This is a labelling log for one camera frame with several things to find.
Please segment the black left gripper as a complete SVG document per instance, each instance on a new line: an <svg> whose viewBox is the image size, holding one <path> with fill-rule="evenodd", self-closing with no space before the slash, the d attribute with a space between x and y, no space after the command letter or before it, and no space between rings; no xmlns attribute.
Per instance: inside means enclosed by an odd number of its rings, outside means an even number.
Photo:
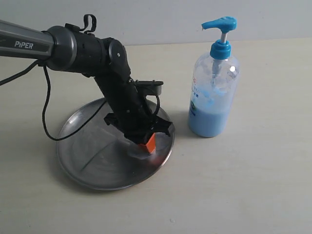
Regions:
<svg viewBox="0 0 312 234"><path fill-rule="evenodd" d="M124 137L152 154L156 150L155 133L171 135L172 122L159 117L159 96L138 93L132 78L122 79L115 73L94 78L112 113L104 121L123 132Z"/></svg>

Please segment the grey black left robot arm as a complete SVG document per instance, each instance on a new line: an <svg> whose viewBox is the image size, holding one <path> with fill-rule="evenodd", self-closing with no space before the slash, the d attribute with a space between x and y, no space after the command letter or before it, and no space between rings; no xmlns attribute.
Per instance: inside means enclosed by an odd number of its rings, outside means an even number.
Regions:
<svg viewBox="0 0 312 234"><path fill-rule="evenodd" d="M7 84L27 74L35 66L79 73L93 77L112 112L104 121L120 130L126 139L148 153L156 150L156 133L169 134L170 121L160 118L159 107L151 110L147 96L158 97L162 81L135 81L123 44L114 38L94 35L97 19L83 17L84 26L53 26L37 31L6 21L0 23L0 54L3 57L27 58L28 68L1 81Z"/></svg>

